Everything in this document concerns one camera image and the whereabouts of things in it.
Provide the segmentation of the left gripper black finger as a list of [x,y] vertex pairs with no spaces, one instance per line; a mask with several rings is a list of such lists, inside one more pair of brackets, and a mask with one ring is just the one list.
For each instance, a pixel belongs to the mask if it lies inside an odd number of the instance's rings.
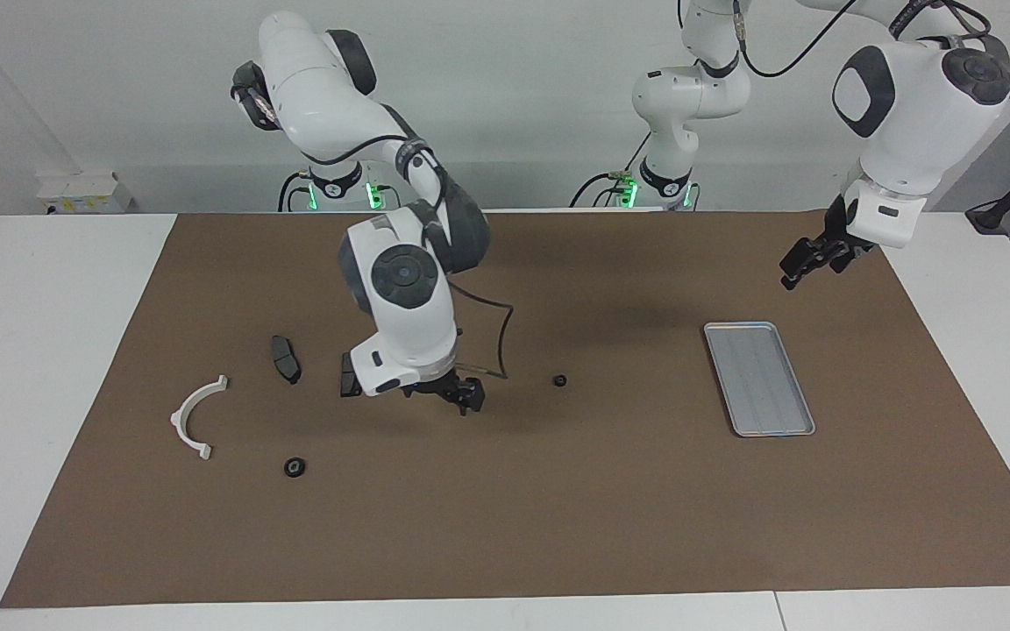
[[[827,264],[824,267],[822,267],[822,268],[829,267],[829,268],[833,269],[833,271],[836,274],[841,274],[841,272],[844,271],[844,269],[847,266],[849,266],[849,264],[850,264],[850,253],[849,252],[826,252],[826,255],[827,255],[827,258],[826,258]],[[801,280],[783,280],[783,287],[786,290],[793,290],[795,287],[798,286],[798,284],[801,283],[802,280],[803,279],[801,279]]]
[[801,238],[780,262],[783,280],[801,280],[827,264],[824,239]]

